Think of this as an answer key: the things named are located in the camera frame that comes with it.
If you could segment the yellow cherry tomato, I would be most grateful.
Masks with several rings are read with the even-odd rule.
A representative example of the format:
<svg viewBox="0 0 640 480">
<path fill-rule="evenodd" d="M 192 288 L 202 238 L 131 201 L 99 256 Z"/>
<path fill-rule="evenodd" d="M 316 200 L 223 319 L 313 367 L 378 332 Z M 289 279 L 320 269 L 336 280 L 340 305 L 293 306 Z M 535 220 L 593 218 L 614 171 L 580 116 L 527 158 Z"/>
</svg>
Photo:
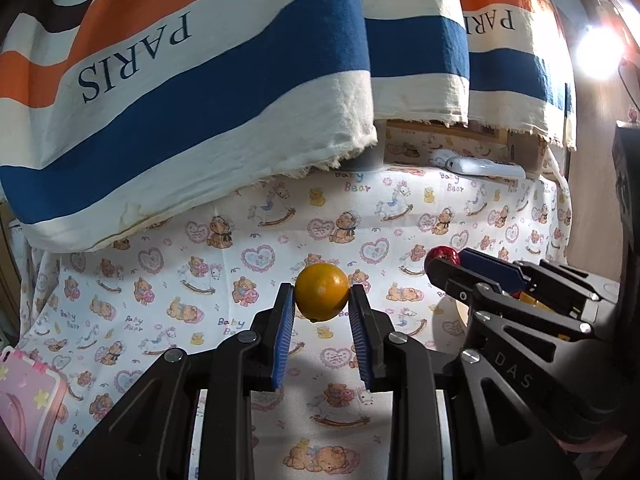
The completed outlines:
<svg viewBox="0 0 640 480">
<path fill-rule="evenodd" d="M 530 304 L 531 306 L 536 307 L 536 305 L 538 304 L 538 300 L 533 298 L 532 296 L 529 296 L 526 294 L 526 292 L 521 292 L 518 295 L 518 300 L 520 300 L 521 302 L 524 302 L 524 304 Z"/>
<path fill-rule="evenodd" d="M 349 280 L 337 266 L 315 263 L 298 274 L 294 299 L 299 312 L 310 322 L 326 322 L 344 309 L 349 297 Z"/>
</svg>

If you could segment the pink toy box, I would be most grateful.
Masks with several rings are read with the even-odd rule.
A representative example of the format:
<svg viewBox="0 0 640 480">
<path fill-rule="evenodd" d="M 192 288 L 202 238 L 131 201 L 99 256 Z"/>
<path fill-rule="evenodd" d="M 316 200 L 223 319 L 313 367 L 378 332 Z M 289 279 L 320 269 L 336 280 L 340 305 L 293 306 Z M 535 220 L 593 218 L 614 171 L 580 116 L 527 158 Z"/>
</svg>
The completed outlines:
<svg viewBox="0 0 640 480">
<path fill-rule="evenodd" d="M 2 422 L 29 463 L 43 474 L 66 381 L 47 364 L 6 347 L 1 351 L 0 389 Z"/>
</svg>

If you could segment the cream ceramic plate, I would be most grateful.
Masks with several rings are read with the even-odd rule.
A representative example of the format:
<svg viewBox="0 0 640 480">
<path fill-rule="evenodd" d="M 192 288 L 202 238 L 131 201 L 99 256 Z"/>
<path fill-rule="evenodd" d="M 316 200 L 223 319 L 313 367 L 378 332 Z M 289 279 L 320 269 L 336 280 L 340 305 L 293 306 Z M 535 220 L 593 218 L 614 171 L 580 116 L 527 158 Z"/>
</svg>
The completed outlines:
<svg viewBox="0 0 640 480">
<path fill-rule="evenodd" d="M 438 305 L 444 309 L 451 323 L 456 323 L 462 332 L 466 331 L 469 324 L 469 307 L 466 304 L 445 295 L 439 300 Z"/>
</svg>

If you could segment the bright lamp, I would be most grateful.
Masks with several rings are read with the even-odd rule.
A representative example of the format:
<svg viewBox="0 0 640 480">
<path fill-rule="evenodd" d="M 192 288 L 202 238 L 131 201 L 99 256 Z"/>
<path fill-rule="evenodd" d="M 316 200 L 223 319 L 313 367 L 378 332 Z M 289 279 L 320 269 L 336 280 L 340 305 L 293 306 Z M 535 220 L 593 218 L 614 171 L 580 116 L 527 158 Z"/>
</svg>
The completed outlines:
<svg viewBox="0 0 640 480">
<path fill-rule="evenodd" d="M 623 38 L 611 26 L 588 28 L 578 41 L 575 62 L 578 70 L 595 81 L 611 79 L 626 53 Z"/>
</svg>

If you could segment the striped Paris fabric curtain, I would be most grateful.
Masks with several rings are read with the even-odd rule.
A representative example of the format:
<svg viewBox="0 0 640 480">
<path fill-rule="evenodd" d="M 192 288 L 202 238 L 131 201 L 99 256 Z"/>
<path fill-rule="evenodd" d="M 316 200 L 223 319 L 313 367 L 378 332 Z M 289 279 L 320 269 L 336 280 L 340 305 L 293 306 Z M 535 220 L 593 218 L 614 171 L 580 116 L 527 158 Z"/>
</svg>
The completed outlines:
<svg viewBox="0 0 640 480">
<path fill-rule="evenodd" d="M 549 0 L 24 0 L 1 39 L 1 186 L 29 245 L 88 252 L 334 166 L 380 119 L 574 148 Z"/>
</svg>

